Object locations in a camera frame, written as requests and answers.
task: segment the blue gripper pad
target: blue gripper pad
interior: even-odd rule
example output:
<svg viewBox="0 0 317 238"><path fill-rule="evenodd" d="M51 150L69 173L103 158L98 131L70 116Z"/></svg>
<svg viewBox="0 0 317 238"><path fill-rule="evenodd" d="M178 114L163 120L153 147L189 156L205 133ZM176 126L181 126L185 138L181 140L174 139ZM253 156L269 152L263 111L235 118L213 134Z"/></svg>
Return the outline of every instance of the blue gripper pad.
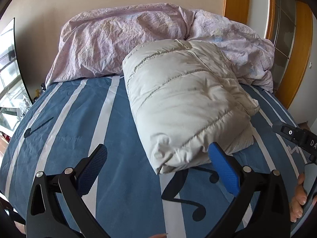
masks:
<svg viewBox="0 0 317 238"><path fill-rule="evenodd" d="M224 153L217 142L209 145L208 154L227 191L237 197L240 191L240 178L234 167L230 164L227 158L229 156Z"/></svg>
<svg viewBox="0 0 317 238"><path fill-rule="evenodd" d="M100 144L89 158L88 164L77 179L77 193L80 196L87 195L94 184L98 174L105 164L108 151L105 145Z"/></svg>

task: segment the white puffer jacket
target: white puffer jacket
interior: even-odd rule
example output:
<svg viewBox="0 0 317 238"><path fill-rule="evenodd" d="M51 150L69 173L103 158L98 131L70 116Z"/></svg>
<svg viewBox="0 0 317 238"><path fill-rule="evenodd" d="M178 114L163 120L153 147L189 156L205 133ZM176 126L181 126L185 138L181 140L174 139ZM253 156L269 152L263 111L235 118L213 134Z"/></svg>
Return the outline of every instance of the white puffer jacket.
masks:
<svg viewBox="0 0 317 238"><path fill-rule="evenodd" d="M210 162L216 141L232 154L253 144L250 116L259 111L214 44L162 40L135 47L123 61L137 131L154 171Z"/></svg>

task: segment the wooden panel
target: wooden panel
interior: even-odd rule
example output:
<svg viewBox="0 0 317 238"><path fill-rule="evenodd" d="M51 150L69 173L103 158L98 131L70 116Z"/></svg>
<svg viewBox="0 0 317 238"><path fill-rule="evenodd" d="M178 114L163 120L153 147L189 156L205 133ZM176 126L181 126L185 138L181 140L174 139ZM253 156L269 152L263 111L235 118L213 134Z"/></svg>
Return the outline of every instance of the wooden panel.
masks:
<svg viewBox="0 0 317 238"><path fill-rule="evenodd" d="M274 17L275 17L275 0L270 0L270 11L268 16L268 25L267 25L267 33L266 39L271 39L273 35L274 28Z"/></svg>
<svg viewBox="0 0 317 238"><path fill-rule="evenodd" d="M250 0L225 0L224 16L229 20L234 20L247 24Z"/></svg>
<svg viewBox="0 0 317 238"><path fill-rule="evenodd" d="M310 57L313 38L312 11L306 3L296 2L296 32L292 54L275 94L278 100L286 107L291 105L304 77Z"/></svg>

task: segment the striped bed sheet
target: striped bed sheet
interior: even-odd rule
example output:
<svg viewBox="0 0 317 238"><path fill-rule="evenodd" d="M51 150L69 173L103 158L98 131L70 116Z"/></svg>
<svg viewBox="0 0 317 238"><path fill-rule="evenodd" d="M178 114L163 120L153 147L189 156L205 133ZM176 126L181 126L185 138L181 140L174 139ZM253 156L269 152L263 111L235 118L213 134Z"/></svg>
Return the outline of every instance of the striped bed sheet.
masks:
<svg viewBox="0 0 317 238"><path fill-rule="evenodd" d="M273 95L255 86L242 87L259 101L261 110L251 119L254 144L234 157L258 172L278 169L291 199L308 154L273 133L271 126L276 120L296 124ZM28 128L31 135L24 137ZM0 168L0 190L25 218L36 172L44 170L50 175L74 167L99 143L107 146L108 159L83 200L111 237L159 233L168 233L169 238L205 237L233 199L221 180L213 183L212 164L155 175L139 140L120 76L51 85L9 143ZM169 185L172 179L183 186ZM250 220L257 198L255 194L240 229ZM69 225L78 230L63 197L58 195L58 199Z"/></svg>

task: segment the crumpled blanket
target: crumpled blanket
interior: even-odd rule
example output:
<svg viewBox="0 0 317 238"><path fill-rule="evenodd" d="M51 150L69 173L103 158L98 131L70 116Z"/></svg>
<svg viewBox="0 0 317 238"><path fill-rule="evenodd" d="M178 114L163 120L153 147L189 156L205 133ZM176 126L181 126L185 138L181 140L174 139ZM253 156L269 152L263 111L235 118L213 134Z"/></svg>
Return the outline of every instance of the crumpled blanket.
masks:
<svg viewBox="0 0 317 238"><path fill-rule="evenodd" d="M216 44L241 83L273 90L271 41L220 15L166 3L98 9L73 17L62 28L46 86L81 77L123 74L122 61L134 47L163 39Z"/></svg>

